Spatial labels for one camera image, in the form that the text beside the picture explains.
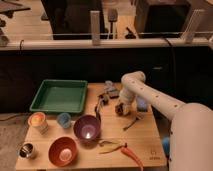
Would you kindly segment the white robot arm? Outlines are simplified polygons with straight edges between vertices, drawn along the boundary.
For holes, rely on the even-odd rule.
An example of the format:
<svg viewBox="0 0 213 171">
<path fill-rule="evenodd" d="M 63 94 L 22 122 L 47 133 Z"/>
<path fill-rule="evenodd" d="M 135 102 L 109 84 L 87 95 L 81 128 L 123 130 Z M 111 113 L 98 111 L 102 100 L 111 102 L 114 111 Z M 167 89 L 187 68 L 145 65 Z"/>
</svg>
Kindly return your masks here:
<svg viewBox="0 0 213 171">
<path fill-rule="evenodd" d="M 119 101 L 124 112 L 139 96 L 171 121 L 169 171 L 213 171 L 213 110 L 160 92 L 145 79 L 142 71 L 122 76 Z"/>
</svg>

